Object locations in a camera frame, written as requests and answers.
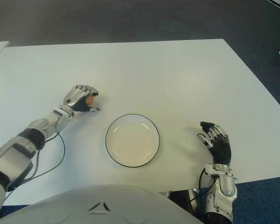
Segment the right robot hand black palm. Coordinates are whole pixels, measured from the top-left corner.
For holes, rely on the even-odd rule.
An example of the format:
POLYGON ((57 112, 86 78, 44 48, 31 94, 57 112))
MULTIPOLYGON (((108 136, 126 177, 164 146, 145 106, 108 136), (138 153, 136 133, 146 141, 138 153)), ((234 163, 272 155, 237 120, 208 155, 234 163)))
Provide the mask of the right robot hand black palm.
POLYGON ((197 137, 212 155, 213 163, 229 166, 231 162, 231 146, 225 130, 218 124, 210 122, 201 121, 200 126, 206 135, 198 133, 197 137))

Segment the left robot hand silver back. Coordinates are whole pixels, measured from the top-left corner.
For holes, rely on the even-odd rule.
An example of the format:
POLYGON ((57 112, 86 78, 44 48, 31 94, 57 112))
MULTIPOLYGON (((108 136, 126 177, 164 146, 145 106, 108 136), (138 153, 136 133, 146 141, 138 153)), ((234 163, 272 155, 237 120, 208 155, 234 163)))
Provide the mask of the left robot hand silver back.
POLYGON ((65 96, 63 104, 75 112, 96 112, 99 108, 91 106, 98 91, 88 85, 75 85, 65 96))

